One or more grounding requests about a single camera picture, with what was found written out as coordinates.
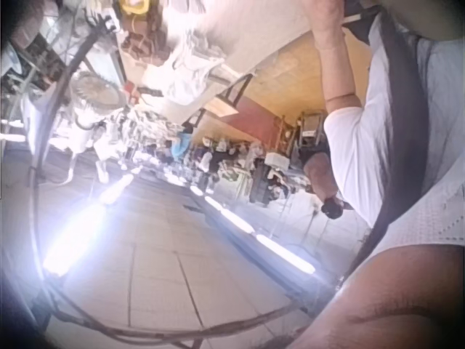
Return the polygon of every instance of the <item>ceiling light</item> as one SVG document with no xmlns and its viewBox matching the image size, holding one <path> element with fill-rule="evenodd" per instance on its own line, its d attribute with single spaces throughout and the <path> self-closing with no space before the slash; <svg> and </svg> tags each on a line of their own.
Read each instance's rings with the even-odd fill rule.
<svg viewBox="0 0 465 349">
<path fill-rule="evenodd" d="M 65 151 L 68 148 L 67 138 L 53 137 L 50 138 L 49 143 L 61 151 Z"/>
<path fill-rule="evenodd" d="M 304 273 L 313 274 L 315 272 L 315 267 L 308 263 L 306 260 L 303 260 L 301 257 L 296 256 L 291 251 L 285 249 L 280 244 L 277 244 L 273 240 L 267 238 L 264 235 L 257 235 L 256 239 L 269 249 L 271 249 L 274 253 L 279 255 L 284 260 L 287 260 L 291 263 L 294 267 L 300 269 Z"/>
<path fill-rule="evenodd" d="M 202 192 L 199 188 L 195 187 L 194 185 L 191 185 L 191 186 L 190 186 L 190 190 L 191 190 L 196 196 L 202 196 L 202 195 L 203 195 L 203 192 Z"/>
<path fill-rule="evenodd" d="M 6 119 L 1 120 L 2 125 L 10 125 L 11 127 L 16 127 L 18 129 L 24 129 L 24 124 L 21 120 L 8 121 Z"/>
<path fill-rule="evenodd" d="M 25 142 L 26 141 L 26 136 L 25 135 L 14 135 L 9 133 L 8 135 L 4 135 L 3 133 L 0 133 L 0 140 L 7 140 L 9 142 Z"/>
<path fill-rule="evenodd" d="M 47 253 L 44 268 L 56 276 L 65 275 L 89 249 L 104 218 L 105 207 L 99 204 L 72 217 Z"/>
<path fill-rule="evenodd" d="M 132 169 L 131 173 L 133 173 L 134 175 L 138 175 L 141 170 L 142 170 L 142 166 L 139 166 L 139 167 L 136 167 L 135 169 Z"/>
<path fill-rule="evenodd" d="M 168 182 L 170 182 L 171 184 L 178 185 L 180 187 L 184 186 L 184 183 L 179 179 L 179 177 L 175 176 L 172 173 L 166 173 L 165 177 L 166 177 L 166 180 L 168 180 Z"/>
<path fill-rule="evenodd" d="M 125 174 L 117 183 L 113 184 L 99 196 L 99 201 L 105 205 L 111 205 L 118 200 L 125 187 L 131 184 L 134 179 L 133 174 Z"/>
<path fill-rule="evenodd" d="M 210 196 L 206 196 L 205 201 L 212 205 L 213 208 L 217 209 L 218 211 L 221 211 L 223 209 L 223 206 L 218 201 L 213 200 Z"/>
<path fill-rule="evenodd" d="M 245 220 L 232 213 L 229 209 L 222 209 L 221 214 L 231 221 L 236 227 L 242 229 L 247 234 L 252 234 L 255 230 Z"/>
</svg>

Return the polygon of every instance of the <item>forearm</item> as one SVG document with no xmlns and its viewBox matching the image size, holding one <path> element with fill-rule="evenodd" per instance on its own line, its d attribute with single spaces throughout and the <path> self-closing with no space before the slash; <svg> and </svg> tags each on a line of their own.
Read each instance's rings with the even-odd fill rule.
<svg viewBox="0 0 465 349">
<path fill-rule="evenodd" d="M 334 28 L 325 33 L 314 32 L 314 37 L 320 55 L 323 96 L 327 111 L 330 113 L 340 108 L 360 107 L 342 28 Z"/>
</svg>

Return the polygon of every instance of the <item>white sleeve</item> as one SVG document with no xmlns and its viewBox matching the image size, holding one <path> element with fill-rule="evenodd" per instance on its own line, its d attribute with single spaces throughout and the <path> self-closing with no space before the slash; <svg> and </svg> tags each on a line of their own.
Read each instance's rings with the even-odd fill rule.
<svg viewBox="0 0 465 349">
<path fill-rule="evenodd" d="M 342 196 L 373 227 L 381 208 L 382 189 L 375 135 L 361 122 L 372 117 L 367 112 L 359 107 L 334 111 L 325 121 L 325 133 Z"/>
</svg>

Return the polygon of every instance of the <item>red wall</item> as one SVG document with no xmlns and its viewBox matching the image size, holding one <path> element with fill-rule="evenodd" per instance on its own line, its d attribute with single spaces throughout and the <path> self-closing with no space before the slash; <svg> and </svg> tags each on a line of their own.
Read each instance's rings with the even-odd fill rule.
<svg viewBox="0 0 465 349">
<path fill-rule="evenodd" d="M 238 114 L 221 118 L 221 121 L 260 140 L 266 148 L 274 146 L 279 133 L 279 118 L 253 100 L 242 96 L 236 106 Z"/>
</svg>

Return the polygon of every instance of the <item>man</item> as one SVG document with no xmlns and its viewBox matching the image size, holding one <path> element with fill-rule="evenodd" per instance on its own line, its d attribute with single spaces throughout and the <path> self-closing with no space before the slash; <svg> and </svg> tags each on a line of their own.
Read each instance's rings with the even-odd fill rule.
<svg viewBox="0 0 465 349">
<path fill-rule="evenodd" d="M 182 132 L 178 133 L 176 137 L 170 137 L 165 142 L 165 149 L 157 152 L 157 157 L 164 164 L 170 165 L 173 161 L 179 160 L 189 148 L 194 126 L 189 122 L 189 119 L 182 126 L 184 127 Z"/>
</svg>

